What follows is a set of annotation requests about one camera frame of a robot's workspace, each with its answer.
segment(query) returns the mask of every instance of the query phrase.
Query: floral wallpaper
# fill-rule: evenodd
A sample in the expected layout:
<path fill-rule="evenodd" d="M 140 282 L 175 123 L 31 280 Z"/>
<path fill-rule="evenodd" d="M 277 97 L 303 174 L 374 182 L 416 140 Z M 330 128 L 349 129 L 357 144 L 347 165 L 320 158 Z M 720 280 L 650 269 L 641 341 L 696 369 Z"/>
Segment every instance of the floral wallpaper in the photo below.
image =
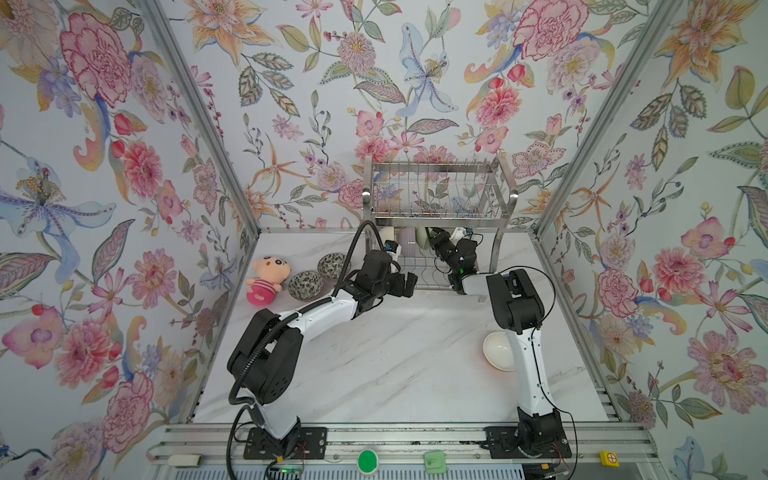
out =
<path fill-rule="evenodd" d="M 96 3 L 0 0 L 2 478 L 137 478 L 253 244 L 136 5 Z"/>
<path fill-rule="evenodd" d="M 671 478 L 765 478 L 768 5 L 689 0 L 545 234 Z"/>
<path fill-rule="evenodd" d="M 521 193 L 511 224 L 531 227 L 654 5 L 163 3 L 187 61 L 212 74 L 200 86 L 267 229 L 354 227 L 366 155 L 415 164 L 499 155 Z M 465 214 L 483 197 L 482 182 L 444 174 L 376 181 L 376 203 L 391 212 Z"/>

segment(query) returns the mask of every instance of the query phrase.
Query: dish rack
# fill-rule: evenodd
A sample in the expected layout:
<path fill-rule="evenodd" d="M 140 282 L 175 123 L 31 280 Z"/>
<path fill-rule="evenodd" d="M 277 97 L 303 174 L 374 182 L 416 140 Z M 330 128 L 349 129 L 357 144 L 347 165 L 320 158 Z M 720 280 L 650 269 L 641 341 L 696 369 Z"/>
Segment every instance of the dish rack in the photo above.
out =
<path fill-rule="evenodd" d="M 495 229 L 491 270 L 507 223 L 515 211 L 517 183 L 506 159 L 452 164 L 363 162 L 363 219 L 377 227 L 456 227 Z M 372 238 L 366 233 L 366 249 Z M 403 271 L 419 276 L 416 288 L 450 290 L 448 266 L 433 251 L 419 249 L 423 257 L 400 257 Z"/>

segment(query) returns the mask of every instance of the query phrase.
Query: plush toy head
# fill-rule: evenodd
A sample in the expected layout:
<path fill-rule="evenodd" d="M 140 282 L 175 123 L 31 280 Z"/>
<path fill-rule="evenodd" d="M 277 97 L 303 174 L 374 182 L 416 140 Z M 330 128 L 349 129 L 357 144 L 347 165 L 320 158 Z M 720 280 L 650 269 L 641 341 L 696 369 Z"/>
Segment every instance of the plush toy head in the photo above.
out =
<path fill-rule="evenodd" d="M 290 275 L 290 265 L 281 258 L 264 257 L 253 262 L 256 275 L 270 283 L 280 285 Z"/>

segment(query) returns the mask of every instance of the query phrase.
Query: white marble table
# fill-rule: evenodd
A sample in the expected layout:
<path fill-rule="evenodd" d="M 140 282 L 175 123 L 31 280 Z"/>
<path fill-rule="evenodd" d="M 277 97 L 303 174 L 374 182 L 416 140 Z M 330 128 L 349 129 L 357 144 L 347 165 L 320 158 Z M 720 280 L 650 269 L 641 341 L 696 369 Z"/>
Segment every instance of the white marble table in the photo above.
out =
<path fill-rule="evenodd" d="M 281 255 L 293 272 L 316 269 L 326 253 L 346 252 L 352 235 L 267 233 L 257 256 Z M 488 266 L 492 235 L 478 249 Z M 286 252 L 302 253 L 288 256 Z M 362 241 L 355 255 L 362 262 Z M 541 268 L 526 234 L 507 233 L 499 268 L 524 264 Z M 549 282 L 530 273 L 542 301 L 552 301 Z M 270 309 L 300 303 L 281 293 Z M 227 360 L 257 308 L 241 293 L 216 355 L 195 422 L 234 420 L 227 403 L 233 377 Z M 411 299 L 385 299 L 375 310 L 336 326 L 302 347 L 296 375 L 284 395 L 302 422 L 500 422 L 517 419 L 515 372 L 493 368 L 483 356 L 483 339 L 499 331 L 490 302 L 451 292 L 417 292 Z M 607 417 L 559 306 L 542 327 L 541 348 L 553 402 L 577 421 Z"/>

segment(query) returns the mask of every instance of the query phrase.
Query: yellow box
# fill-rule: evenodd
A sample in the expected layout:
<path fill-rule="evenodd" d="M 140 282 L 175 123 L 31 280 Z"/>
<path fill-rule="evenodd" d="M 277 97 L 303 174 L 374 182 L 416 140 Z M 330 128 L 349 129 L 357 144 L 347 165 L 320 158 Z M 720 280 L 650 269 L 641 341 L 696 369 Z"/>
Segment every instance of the yellow box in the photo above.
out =
<path fill-rule="evenodd" d="M 600 452 L 600 461 L 607 467 L 619 466 L 619 457 L 613 452 Z"/>

